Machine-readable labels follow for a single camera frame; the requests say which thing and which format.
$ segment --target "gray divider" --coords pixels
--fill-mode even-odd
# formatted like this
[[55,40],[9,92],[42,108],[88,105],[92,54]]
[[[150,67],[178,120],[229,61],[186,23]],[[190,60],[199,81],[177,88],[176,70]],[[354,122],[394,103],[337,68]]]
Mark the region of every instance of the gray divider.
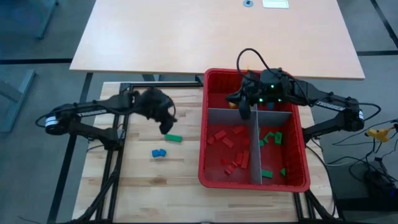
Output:
[[239,110],[208,109],[208,124],[227,124],[233,126],[245,125],[250,134],[250,173],[252,184],[262,184],[261,152],[259,142],[259,126],[279,127],[291,116],[291,112],[258,111],[254,105],[250,120],[241,119]]
[[257,105],[250,116],[250,175],[252,184],[262,184],[261,177],[261,154],[259,143],[259,120],[257,117]]

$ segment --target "white label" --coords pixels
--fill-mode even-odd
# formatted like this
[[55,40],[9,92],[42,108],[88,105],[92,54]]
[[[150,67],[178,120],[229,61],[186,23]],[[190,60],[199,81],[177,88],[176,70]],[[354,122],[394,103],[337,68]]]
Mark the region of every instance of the white label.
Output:
[[288,9],[287,0],[262,0],[262,6],[271,9]]
[[363,119],[363,112],[361,110],[359,111],[359,118]]

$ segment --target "sticker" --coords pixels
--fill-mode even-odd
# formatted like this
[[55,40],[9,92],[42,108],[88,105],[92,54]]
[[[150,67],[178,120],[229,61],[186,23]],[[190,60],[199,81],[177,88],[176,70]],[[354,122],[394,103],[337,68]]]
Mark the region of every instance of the sticker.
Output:
[[262,6],[271,9],[288,9],[289,3],[287,0],[262,0]]

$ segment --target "blue block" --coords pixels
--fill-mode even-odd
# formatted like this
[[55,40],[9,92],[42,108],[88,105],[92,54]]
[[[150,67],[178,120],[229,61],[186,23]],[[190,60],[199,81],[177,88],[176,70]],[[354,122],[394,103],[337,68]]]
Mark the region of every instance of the blue block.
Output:
[[268,103],[268,109],[273,110],[274,109],[274,103]]
[[159,157],[159,150],[152,150],[152,157],[153,158],[156,158],[156,157]]
[[159,156],[165,157],[166,156],[166,150],[159,149]]

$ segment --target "desk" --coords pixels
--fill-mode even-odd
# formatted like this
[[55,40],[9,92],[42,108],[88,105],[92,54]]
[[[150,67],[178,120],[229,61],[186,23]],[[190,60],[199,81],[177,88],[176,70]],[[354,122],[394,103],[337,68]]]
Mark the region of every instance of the desk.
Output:
[[[364,79],[336,0],[97,0],[70,66],[74,71],[203,74],[236,68],[258,50],[298,78]],[[241,67],[263,70],[253,53]]]
[[[119,93],[120,83],[105,83],[101,100]],[[181,144],[165,142],[159,124],[130,116],[124,146],[121,178],[113,222],[296,222],[293,194],[260,190],[209,189],[198,180],[201,130],[201,88],[161,88],[175,102],[178,122],[171,134],[182,135]],[[94,126],[109,128],[113,115],[95,118]],[[303,127],[313,125],[308,107],[300,107]],[[93,142],[90,147],[99,145]],[[321,157],[319,147],[308,144]],[[167,157],[155,160],[151,150],[163,148]],[[73,218],[90,206],[100,190],[107,152],[102,147],[87,153]],[[311,190],[331,213],[330,183],[320,161],[307,151]],[[302,207],[307,217],[303,194]],[[108,211],[109,194],[104,216]]]

